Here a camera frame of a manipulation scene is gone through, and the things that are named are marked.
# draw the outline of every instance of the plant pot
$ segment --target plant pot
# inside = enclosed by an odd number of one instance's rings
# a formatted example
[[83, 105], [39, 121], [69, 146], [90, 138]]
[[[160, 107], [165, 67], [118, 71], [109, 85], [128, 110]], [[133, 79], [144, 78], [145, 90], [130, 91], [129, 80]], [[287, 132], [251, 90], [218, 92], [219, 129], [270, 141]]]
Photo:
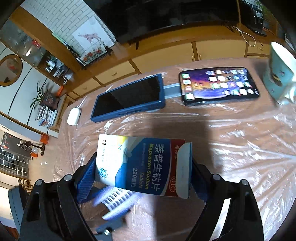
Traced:
[[56, 110], [59, 104], [60, 98], [57, 98], [54, 94], [46, 91], [42, 101], [40, 102], [41, 106], [47, 106], [52, 110]]

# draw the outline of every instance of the door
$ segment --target door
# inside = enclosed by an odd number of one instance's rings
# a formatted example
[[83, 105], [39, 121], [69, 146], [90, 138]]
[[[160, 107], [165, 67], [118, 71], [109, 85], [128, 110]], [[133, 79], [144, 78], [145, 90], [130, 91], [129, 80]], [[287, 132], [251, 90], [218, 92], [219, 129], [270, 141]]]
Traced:
[[194, 61], [191, 43], [156, 50], [133, 59], [141, 73]]
[[200, 60], [217, 58], [243, 58], [246, 42], [243, 40], [207, 40], [195, 42]]

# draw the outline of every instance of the blue gripper pad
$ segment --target blue gripper pad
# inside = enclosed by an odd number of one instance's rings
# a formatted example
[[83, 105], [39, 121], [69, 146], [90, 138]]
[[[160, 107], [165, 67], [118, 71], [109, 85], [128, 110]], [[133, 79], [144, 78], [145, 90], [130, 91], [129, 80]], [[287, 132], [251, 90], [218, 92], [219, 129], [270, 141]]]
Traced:
[[96, 176], [96, 152], [85, 166], [81, 166], [76, 170], [73, 176], [75, 177], [74, 185], [77, 193], [76, 202], [84, 203], [89, 201], [87, 197]]
[[[208, 178], [211, 177], [211, 173], [207, 170], [206, 167], [204, 167], [204, 173], [207, 174]], [[194, 159], [192, 159], [191, 185], [193, 186], [198, 198], [203, 200], [204, 202], [207, 202], [209, 198], [209, 187], [207, 185], [207, 181], [203, 178], [199, 169], [197, 168]]]

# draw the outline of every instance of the pink tablecloth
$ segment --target pink tablecloth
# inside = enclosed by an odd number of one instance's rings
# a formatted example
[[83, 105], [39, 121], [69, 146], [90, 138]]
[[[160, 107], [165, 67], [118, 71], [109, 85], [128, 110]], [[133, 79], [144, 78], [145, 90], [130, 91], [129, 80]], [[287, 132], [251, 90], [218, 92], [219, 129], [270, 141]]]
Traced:
[[[135, 75], [86, 96], [76, 126], [67, 125], [70, 109], [63, 115], [58, 138], [59, 153], [54, 179], [59, 180], [86, 164], [97, 148], [100, 133], [126, 136], [184, 138], [193, 142], [193, 156], [225, 180], [247, 179], [260, 209], [265, 239], [277, 231], [296, 195], [295, 106], [276, 106], [262, 84], [266, 67], [261, 59], [216, 59], [166, 67]], [[108, 89], [161, 73], [164, 84], [178, 83], [187, 69], [243, 66], [253, 77], [261, 96], [254, 101], [186, 107], [180, 98], [166, 100], [166, 107], [153, 113], [137, 113], [100, 123], [90, 121], [96, 96]], [[184, 240], [204, 207], [194, 192], [189, 199], [144, 195], [130, 213], [114, 240]], [[82, 207], [91, 227], [101, 222], [101, 209]], [[226, 209], [221, 217], [225, 218]], [[223, 226], [219, 221], [212, 238]]]

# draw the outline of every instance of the wooden mirror frame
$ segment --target wooden mirror frame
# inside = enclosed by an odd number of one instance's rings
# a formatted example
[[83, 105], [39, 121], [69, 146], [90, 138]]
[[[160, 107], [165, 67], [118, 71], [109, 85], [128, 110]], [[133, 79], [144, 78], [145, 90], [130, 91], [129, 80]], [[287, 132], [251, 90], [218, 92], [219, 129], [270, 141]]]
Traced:
[[17, 76], [13, 80], [11, 80], [10, 82], [4, 83], [3, 81], [0, 81], [0, 86], [2, 86], [2, 87], [10, 86], [13, 83], [15, 83], [22, 73], [22, 66], [23, 66], [22, 59], [19, 56], [17, 56], [16, 54], [9, 54], [9, 55], [5, 56], [3, 59], [0, 60], [0, 65], [3, 64], [4, 61], [6, 61], [7, 59], [10, 59], [10, 58], [13, 58], [18, 62], [18, 64], [20, 65], [20, 70], [16, 74]]

